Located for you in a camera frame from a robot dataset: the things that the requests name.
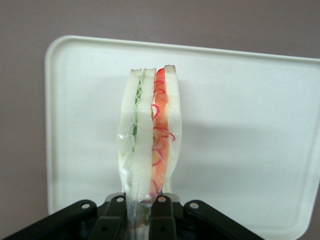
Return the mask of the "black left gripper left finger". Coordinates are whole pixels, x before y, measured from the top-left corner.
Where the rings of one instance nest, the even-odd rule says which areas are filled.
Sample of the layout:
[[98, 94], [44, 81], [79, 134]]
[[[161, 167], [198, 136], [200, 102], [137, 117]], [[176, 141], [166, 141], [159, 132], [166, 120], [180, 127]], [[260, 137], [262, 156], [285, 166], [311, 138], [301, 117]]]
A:
[[77, 201], [9, 236], [6, 240], [124, 240], [126, 202], [123, 194], [113, 194], [97, 206], [85, 199]]

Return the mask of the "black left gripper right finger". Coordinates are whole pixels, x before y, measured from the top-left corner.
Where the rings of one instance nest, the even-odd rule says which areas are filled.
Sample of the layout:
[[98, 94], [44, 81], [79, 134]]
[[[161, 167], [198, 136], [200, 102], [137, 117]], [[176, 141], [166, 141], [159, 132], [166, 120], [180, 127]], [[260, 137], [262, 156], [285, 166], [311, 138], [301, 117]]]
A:
[[182, 205], [160, 195], [151, 208], [150, 240], [260, 240], [261, 237], [201, 200]]

